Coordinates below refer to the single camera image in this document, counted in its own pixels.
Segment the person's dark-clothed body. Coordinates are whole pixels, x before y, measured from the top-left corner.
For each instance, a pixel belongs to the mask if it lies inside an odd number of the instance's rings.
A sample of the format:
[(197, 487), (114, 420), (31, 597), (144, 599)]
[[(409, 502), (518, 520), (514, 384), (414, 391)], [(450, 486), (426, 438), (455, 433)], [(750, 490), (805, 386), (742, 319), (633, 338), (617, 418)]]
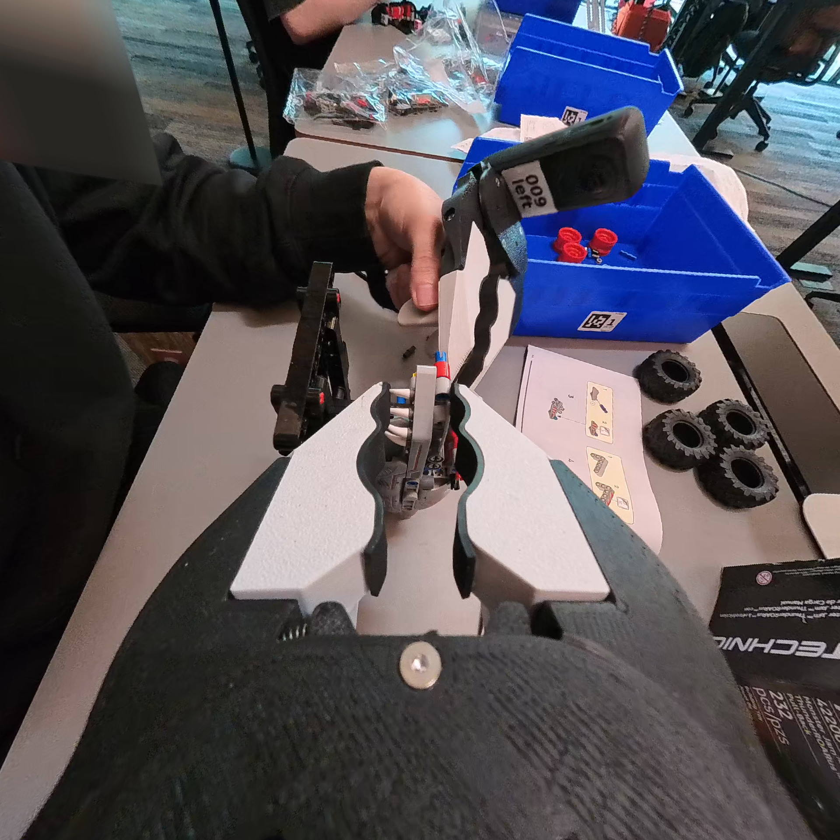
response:
[(135, 396), (78, 259), (117, 247), (180, 175), (214, 164), (154, 137), (162, 187), (2, 162), (2, 760), (112, 523)]

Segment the red black toy model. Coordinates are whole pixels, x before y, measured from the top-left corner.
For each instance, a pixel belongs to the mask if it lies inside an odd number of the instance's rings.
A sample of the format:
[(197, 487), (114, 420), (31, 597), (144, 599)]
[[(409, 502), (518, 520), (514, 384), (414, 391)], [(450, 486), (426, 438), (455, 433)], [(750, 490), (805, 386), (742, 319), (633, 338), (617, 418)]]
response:
[(415, 35), (422, 31), (432, 8), (432, 4), (419, 7), (411, 1), (381, 2), (371, 10), (371, 23)]

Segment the grey desk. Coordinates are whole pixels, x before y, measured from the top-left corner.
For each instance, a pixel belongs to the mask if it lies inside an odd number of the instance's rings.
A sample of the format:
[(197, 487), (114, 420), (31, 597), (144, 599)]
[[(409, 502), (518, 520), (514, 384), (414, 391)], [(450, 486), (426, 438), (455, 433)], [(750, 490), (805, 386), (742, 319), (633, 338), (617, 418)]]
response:
[[(321, 170), (376, 159), (415, 175), (441, 196), (450, 194), (460, 169), (460, 161), (328, 141), (295, 140), (290, 152)], [(402, 353), (413, 344), (422, 350), (426, 333), (399, 327), (357, 276), (336, 280), (351, 393), (380, 380), (402, 384), (410, 366)], [(772, 349), (786, 362), (796, 342), (802, 362), (807, 360), (837, 404), (838, 349), (793, 287), (772, 290), (746, 312), (734, 321), (738, 341), (741, 336), (745, 341), (739, 350), (753, 348), (769, 364), (770, 338), (763, 336), (784, 333)], [(289, 305), (265, 314), (220, 308), (211, 315), (3, 764), (2, 838), (25, 834), (60, 779), (111, 662), (155, 588), (276, 459), (268, 394), (286, 376), (297, 318), (297, 307)], [(529, 343), (627, 375), (655, 349), (644, 343), (516, 338), (478, 391), (509, 421)], [(711, 332), (677, 349), (698, 363), (703, 376), (702, 394), (688, 401), (690, 406), (744, 398)], [(659, 556), (706, 620), (722, 567), (825, 556), (784, 478), (777, 500), (735, 512), (709, 500), (693, 478), (657, 465), (648, 469), (665, 534)], [(480, 604), (474, 596), (463, 600), (452, 578), (456, 509), (450, 497), (412, 520), (388, 521), (387, 577), (379, 596), (360, 603), (363, 633), (476, 634)]]
[[(353, 24), (345, 28), (329, 57), (330, 62), (338, 58), (362, 60), (370, 56), (384, 57), (385, 48), (393, 46), (396, 36), (377, 35), (371, 24)], [(410, 114), (404, 117), (389, 116), (382, 124), (372, 129), (352, 129), (333, 124), (327, 120), (315, 120), (302, 113), (295, 122), (297, 137), (314, 140), (328, 140), (357, 144), (380, 151), (402, 154), (416, 154), (442, 161), (463, 161), (466, 157), (466, 142), (490, 132), (492, 138), (520, 140), (518, 123), (512, 125), (499, 122), (498, 106), (493, 105), (488, 113), (469, 114), (457, 106), (448, 106), (435, 112)], [(648, 135), (650, 150), (654, 156), (663, 158), (668, 154), (698, 156), (689, 139), (677, 122), (666, 112)]]

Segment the open instruction booklet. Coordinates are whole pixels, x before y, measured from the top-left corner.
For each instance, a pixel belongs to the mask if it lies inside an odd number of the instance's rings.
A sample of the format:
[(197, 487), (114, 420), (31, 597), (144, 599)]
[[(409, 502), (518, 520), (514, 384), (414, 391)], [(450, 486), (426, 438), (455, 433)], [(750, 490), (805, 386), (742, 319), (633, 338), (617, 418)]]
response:
[(515, 425), (658, 553), (663, 526), (644, 456), (640, 394), (629, 375), (529, 345)]

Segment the black toy brick chassis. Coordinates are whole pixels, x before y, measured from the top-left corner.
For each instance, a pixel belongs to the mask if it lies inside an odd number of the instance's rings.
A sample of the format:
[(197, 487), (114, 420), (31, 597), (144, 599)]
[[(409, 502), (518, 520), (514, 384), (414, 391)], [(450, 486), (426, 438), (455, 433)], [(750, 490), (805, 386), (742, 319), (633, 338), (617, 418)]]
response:
[(333, 265), (318, 261), (308, 284), (297, 289), (300, 318), (287, 378), (270, 393), (276, 411), (272, 442), (281, 456), (289, 456), (352, 401), (341, 299), (333, 277)]

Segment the white card sheet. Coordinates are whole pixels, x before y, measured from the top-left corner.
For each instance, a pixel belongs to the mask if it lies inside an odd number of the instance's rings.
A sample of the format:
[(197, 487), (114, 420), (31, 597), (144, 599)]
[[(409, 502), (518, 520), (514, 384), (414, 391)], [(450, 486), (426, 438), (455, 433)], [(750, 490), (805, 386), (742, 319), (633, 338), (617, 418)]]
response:
[(839, 502), (837, 493), (812, 493), (801, 506), (805, 525), (827, 560), (839, 559)]

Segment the orange crate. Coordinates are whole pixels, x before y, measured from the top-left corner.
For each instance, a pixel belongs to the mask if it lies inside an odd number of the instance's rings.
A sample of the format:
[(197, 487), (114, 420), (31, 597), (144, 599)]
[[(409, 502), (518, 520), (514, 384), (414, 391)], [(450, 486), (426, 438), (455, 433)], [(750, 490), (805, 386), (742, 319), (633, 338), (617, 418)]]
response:
[(668, 2), (620, 1), (612, 34), (650, 43), (665, 39), (672, 15)]

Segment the person's left forearm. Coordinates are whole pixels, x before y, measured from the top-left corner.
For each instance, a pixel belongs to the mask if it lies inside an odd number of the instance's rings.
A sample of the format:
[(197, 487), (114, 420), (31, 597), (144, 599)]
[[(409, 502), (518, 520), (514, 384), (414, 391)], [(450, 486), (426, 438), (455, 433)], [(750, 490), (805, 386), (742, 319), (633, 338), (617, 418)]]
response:
[(106, 182), (62, 211), (61, 224), (97, 291), (267, 308), (303, 286), (317, 261), (353, 273), (379, 263), (364, 211), (379, 166), (321, 172), (280, 157), (253, 176), (176, 154), (161, 185)]

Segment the black sign stand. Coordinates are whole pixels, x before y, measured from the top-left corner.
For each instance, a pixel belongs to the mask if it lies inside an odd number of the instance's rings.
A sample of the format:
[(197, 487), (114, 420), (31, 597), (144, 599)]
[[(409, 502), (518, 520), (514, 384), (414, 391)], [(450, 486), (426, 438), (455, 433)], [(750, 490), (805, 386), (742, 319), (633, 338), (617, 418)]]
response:
[(267, 168), (271, 161), (270, 150), (264, 146), (255, 144), (253, 134), (249, 125), (245, 101), (239, 85), (238, 73), (235, 61), (228, 41), (227, 30), (224, 25), (224, 18), (219, 1), (209, 1), (213, 19), (215, 22), (219, 44), (223, 51), (224, 61), (230, 86), (234, 93), (239, 121), (245, 137), (245, 145), (239, 146), (230, 152), (228, 163), (231, 168), (258, 174)]

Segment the blue plastic parts bin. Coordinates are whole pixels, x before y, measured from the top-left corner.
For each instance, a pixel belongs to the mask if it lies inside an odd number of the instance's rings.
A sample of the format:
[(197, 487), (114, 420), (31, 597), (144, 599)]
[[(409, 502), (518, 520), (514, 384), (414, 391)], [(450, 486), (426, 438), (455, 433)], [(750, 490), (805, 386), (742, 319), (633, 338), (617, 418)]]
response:
[(498, 79), (497, 119), (519, 125), (522, 115), (566, 124), (627, 106), (651, 133), (684, 90), (668, 50), (561, 21), (526, 15)]
[[(689, 343), (790, 281), (763, 243), (693, 164), (651, 160), (623, 203), (522, 221), (528, 242), (520, 336)], [(561, 227), (588, 244), (597, 228), (618, 241), (596, 263), (557, 261)], [(637, 256), (620, 256), (622, 249)]]

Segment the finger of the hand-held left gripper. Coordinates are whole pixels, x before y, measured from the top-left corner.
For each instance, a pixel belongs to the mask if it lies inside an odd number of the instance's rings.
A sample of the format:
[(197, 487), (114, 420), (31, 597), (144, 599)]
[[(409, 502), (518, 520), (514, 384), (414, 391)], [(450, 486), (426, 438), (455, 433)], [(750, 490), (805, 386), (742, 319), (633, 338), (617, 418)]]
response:
[(496, 349), (496, 280), (476, 225), (465, 257), (464, 268), (442, 276), (438, 284), (437, 348), (447, 355), (450, 381), (475, 389)]
[(477, 386), (510, 338), (520, 314), (522, 283), (493, 272), (479, 289), (474, 342), (466, 360), (466, 386)]

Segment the black toy tyre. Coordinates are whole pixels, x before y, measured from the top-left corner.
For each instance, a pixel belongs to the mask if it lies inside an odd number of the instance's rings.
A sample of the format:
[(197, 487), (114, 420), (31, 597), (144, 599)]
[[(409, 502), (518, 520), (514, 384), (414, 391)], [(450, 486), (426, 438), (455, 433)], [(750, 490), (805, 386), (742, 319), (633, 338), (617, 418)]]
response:
[(729, 509), (751, 509), (776, 498), (779, 480), (755, 450), (727, 446), (696, 468), (707, 494)]
[(705, 464), (717, 451), (711, 428), (697, 414), (681, 409), (663, 412), (642, 432), (646, 452), (659, 464), (677, 471)]
[(673, 350), (651, 353), (634, 369), (640, 391), (662, 404), (677, 404), (696, 393), (702, 383), (699, 369)]
[(698, 413), (713, 433), (717, 447), (741, 447), (756, 450), (769, 438), (769, 427), (760, 414), (735, 399), (715, 401)]

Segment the dark flat panel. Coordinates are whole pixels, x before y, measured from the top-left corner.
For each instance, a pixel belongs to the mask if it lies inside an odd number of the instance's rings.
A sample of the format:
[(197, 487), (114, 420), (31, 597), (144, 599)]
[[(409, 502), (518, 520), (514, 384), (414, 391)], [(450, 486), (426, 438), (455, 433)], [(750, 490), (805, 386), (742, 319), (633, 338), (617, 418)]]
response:
[(782, 322), (742, 312), (711, 332), (797, 500), (838, 494), (838, 408)]

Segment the grey toy brick model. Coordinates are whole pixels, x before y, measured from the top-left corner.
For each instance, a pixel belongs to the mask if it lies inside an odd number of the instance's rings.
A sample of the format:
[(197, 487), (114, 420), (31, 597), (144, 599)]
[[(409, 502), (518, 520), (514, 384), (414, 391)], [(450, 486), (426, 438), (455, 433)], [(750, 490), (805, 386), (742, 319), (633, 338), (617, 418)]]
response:
[(417, 366), (408, 387), (390, 390), (385, 465), (375, 487), (385, 511), (399, 518), (429, 509), (459, 489), (451, 387), (448, 354), (438, 350), (433, 364)]

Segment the black office chair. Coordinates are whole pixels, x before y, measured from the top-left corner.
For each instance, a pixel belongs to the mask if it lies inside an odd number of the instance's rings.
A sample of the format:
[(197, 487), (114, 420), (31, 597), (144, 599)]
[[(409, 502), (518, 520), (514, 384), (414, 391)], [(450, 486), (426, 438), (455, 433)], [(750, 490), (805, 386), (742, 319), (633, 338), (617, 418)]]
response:
[(717, 84), (713, 92), (698, 93), (684, 112), (690, 116), (699, 105), (712, 106), (691, 141), (698, 152), (706, 151), (717, 141), (720, 126), (726, 120), (742, 113), (758, 131), (755, 150), (763, 152), (767, 148), (769, 114), (755, 99), (767, 58), (754, 59), (753, 54), (763, 48), (765, 22), (775, 6), (776, 2), (714, 2), (703, 9), (681, 64), (684, 77), (699, 78), (709, 70)]

